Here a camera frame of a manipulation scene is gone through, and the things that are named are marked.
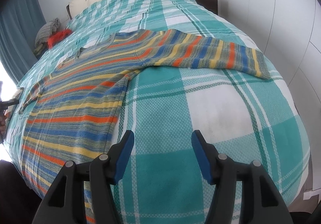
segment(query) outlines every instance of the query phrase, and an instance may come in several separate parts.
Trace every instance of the bedspread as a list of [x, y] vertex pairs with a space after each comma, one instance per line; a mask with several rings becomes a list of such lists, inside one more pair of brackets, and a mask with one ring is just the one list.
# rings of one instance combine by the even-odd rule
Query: bedspread
[[[102, 0], [76, 16], [68, 28], [74, 33], [46, 52], [19, 83], [25, 87], [21, 103], [57, 64], [114, 32], [177, 29], [257, 49], [243, 32], [194, 0]], [[293, 200], [306, 179], [309, 142], [286, 83], [264, 59], [270, 80], [235, 70], [149, 67], [129, 83], [110, 141], [118, 142], [126, 129], [135, 133], [124, 178], [113, 188], [124, 223], [204, 222], [214, 187], [202, 179], [198, 168], [190, 142], [194, 129], [236, 161], [261, 161], [285, 202]], [[34, 105], [21, 115], [17, 112], [21, 104], [16, 109], [5, 146], [28, 185], [44, 196], [57, 172], [42, 165], [54, 165], [60, 147], [46, 147], [39, 140], [36, 145], [48, 149], [54, 159], [39, 156], [27, 163], [30, 156], [22, 135]], [[235, 222], [240, 202], [238, 185]], [[90, 209], [89, 199], [86, 207]], [[92, 222], [92, 212], [87, 213]]]

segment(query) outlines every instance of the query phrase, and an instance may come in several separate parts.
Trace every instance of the blue curtain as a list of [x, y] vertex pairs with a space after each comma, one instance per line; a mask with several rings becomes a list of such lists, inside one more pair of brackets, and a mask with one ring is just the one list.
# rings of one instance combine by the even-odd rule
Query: blue curtain
[[45, 23], [38, 0], [8, 0], [2, 9], [0, 61], [15, 83], [37, 62], [32, 50]]

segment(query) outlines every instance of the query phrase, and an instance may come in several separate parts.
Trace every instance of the dark brown nightstand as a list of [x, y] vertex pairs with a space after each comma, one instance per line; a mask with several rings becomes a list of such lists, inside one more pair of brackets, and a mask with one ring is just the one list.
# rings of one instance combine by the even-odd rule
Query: dark brown nightstand
[[208, 11], [218, 15], [218, 5], [217, 0], [195, 0], [198, 5], [203, 6]]

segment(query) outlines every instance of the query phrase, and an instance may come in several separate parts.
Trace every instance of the bed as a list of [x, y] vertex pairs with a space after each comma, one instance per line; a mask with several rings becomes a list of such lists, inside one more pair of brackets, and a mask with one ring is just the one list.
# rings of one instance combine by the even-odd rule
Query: bed
[[[80, 48], [100, 44], [112, 33], [176, 29], [257, 49], [245, 33], [195, 0], [88, 1], [69, 4], [73, 19], [67, 28], [73, 33], [18, 84], [25, 90], [4, 144], [28, 186], [44, 197], [61, 163], [91, 161], [131, 129], [134, 150], [123, 180], [112, 190], [122, 221], [203, 223], [214, 187], [203, 180], [191, 146], [191, 133], [199, 129], [235, 161], [261, 161], [286, 204], [294, 200], [308, 174], [309, 141], [286, 83], [267, 58], [269, 80], [228, 69], [146, 68], [130, 81], [113, 134], [100, 149], [86, 138], [31, 138], [26, 125], [36, 101], [21, 109], [31, 89]], [[87, 221], [93, 223], [88, 186], [85, 201]], [[240, 205], [238, 183], [233, 223]]]

